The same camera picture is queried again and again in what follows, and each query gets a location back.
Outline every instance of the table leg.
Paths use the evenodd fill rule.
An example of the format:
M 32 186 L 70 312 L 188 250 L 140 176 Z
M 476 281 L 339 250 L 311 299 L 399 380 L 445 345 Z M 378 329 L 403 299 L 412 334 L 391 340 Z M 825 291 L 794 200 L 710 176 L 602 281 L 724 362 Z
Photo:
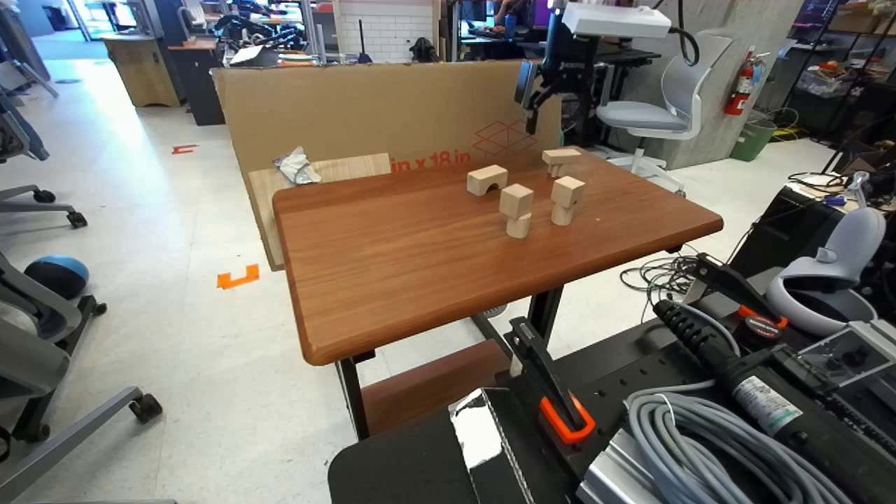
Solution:
M 542 345 L 552 341 L 559 296 L 563 296 L 563 287 L 552 291 L 541 291 L 528 299 L 528 322 L 542 337 Z
M 360 399 L 354 358 L 335 362 L 335 376 L 339 376 L 346 410 L 353 414 L 354 434 L 357 434 L 357 439 L 367 439 L 368 438 L 368 427 L 367 427 L 367 414 L 363 414 L 363 399 Z
M 497 341 L 501 341 L 501 334 L 494 331 L 492 322 L 486 322 L 485 313 L 473 313 L 471 322 L 478 329 L 478 334 L 482 334 L 485 340 L 497 340 Z

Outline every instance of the desk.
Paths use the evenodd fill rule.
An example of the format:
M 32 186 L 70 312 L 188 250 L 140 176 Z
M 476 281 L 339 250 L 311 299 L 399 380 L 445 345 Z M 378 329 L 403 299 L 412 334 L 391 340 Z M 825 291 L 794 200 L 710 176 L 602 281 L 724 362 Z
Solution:
M 224 123 L 220 100 L 210 70 L 220 67 L 216 40 L 184 40 L 182 46 L 167 46 L 175 67 L 175 79 L 184 88 L 195 127 Z
M 573 175 L 585 200 L 571 226 L 548 221 L 546 169 L 515 169 L 535 191 L 527 240 L 504 235 L 497 193 L 473 200 L 465 170 L 416 170 L 273 196 L 286 274 L 311 365 L 335 365 L 367 438 L 354 362 L 374 348 L 532 296 L 542 337 L 563 282 L 707 235 L 707 212 L 602 161 Z
M 160 40 L 104 37 L 104 46 L 135 107 L 178 107 Z

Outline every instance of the wheel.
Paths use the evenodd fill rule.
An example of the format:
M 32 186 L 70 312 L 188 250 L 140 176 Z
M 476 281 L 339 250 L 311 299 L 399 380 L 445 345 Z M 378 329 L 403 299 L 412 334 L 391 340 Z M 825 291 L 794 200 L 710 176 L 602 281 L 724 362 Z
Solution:
M 37 334 L 39 334 L 42 340 L 51 340 L 51 337 L 55 337 L 55 334 L 62 334 L 62 331 L 63 331 L 63 316 L 55 313 L 55 312 L 51 312 L 51 316 L 39 316 L 39 319 L 37 319 Z
M 161 404 L 151 394 L 135 399 L 128 410 L 135 411 L 136 424 L 147 424 L 161 414 Z
M 55 201 L 55 193 L 51 193 L 51 191 L 32 191 L 32 201 Z
M 73 229 L 87 226 L 87 218 L 80 212 L 66 212 L 66 225 L 73 225 Z
M 51 427 L 42 424 L 39 428 L 16 431 L 14 438 L 27 443 L 27 445 L 37 445 L 37 443 L 45 443 L 51 438 Z
M 55 291 L 63 299 L 79 299 L 87 288 L 90 271 L 80 260 L 63 256 L 46 256 L 25 270 L 27 277 Z

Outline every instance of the black office chair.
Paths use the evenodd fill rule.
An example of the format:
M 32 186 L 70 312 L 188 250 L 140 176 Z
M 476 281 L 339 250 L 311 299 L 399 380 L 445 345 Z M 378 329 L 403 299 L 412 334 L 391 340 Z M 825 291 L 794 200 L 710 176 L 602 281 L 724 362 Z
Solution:
M 14 107 L 14 98 L 0 89 L 0 163 L 9 158 L 32 158 L 46 161 L 51 152 L 39 140 L 39 135 L 31 130 L 31 123 L 18 114 Z M 31 193 L 32 201 L 9 201 L 14 196 Z M 51 191 L 42 191 L 37 186 L 18 186 L 0 191 L 0 212 L 66 212 L 70 226 L 87 226 L 87 218 L 70 208 L 70 205 L 53 205 L 55 196 Z
M 87 438 L 91 438 L 105 420 L 111 420 L 125 406 L 140 424 L 161 414 L 161 406 L 128 386 L 95 406 L 79 424 L 51 438 L 42 424 L 53 392 L 66 376 L 70 352 L 79 345 L 87 322 L 105 308 L 91 296 L 80 296 L 79 308 L 62 299 L 51 287 L 16 271 L 0 256 L 0 303 L 18 308 L 32 331 L 0 319 L 0 404 L 27 400 L 16 427 L 0 428 L 0 463 L 9 459 L 14 439 L 42 443 L 25 455 L 14 469 L 0 464 L 0 502 L 14 502 L 23 490 L 53 470 L 70 452 L 74 452 Z

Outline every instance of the plastic bin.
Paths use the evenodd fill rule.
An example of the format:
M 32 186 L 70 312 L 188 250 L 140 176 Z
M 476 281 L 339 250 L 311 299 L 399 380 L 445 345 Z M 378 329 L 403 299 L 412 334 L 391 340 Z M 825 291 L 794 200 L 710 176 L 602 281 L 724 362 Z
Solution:
M 749 163 L 762 155 L 762 148 L 767 145 L 767 140 L 772 138 L 774 127 L 770 123 L 745 123 L 745 130 L 738 131 L 730 158 Z

